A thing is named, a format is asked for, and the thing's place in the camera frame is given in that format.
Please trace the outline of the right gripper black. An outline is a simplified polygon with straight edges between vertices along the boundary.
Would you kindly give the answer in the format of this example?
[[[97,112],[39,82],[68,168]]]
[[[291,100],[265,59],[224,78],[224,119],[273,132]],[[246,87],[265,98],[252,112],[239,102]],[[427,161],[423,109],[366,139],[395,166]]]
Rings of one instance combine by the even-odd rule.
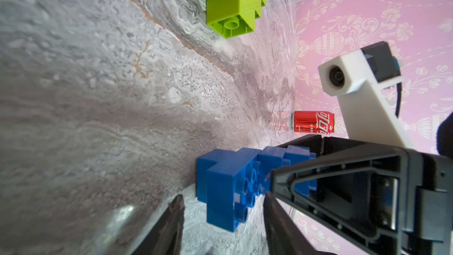
[[[448,255],[453,231],[453,116],[437,155],[363,144],[271,173],[271,191],[371,255]]]

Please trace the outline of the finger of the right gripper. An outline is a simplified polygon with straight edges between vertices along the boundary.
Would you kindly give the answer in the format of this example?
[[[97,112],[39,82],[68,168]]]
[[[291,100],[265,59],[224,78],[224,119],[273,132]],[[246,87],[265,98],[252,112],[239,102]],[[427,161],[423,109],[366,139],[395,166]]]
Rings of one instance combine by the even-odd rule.
[[[301,146],[309,148],[310,152],[319,155],[329,155],[344,151],[346,149],[361,146],[364,142],[337,137],[322,137],[322,135],[309,134],[295,140],[291,140],[285,144],[281,144],[279,148],[287,148],[288,146]]]

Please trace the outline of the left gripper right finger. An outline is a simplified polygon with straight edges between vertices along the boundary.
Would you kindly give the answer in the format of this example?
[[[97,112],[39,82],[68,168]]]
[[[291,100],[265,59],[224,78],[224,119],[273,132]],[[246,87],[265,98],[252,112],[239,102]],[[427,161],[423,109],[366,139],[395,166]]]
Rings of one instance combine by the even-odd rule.
[[[264,198],[263,217],[270,255],[332,255],[306,240],[271,192]]]

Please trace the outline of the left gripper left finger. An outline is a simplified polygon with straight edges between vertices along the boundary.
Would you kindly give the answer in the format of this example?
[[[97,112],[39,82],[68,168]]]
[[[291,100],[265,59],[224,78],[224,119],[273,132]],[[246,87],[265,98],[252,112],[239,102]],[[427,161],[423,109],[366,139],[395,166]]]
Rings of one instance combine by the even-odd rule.
[[[132,254],[180,255],[184,230],[184,212],[184,197],[178,194]]]

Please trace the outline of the blue large lego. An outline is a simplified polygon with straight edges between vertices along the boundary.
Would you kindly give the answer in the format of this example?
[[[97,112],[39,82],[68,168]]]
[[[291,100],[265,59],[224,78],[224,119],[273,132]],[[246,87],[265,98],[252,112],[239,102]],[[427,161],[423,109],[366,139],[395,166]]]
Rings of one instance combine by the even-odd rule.
[[[236,232],[247,222],[262,192],[258,149],[215,149],[197,159],[197,199],[206,204],[206,221]]]

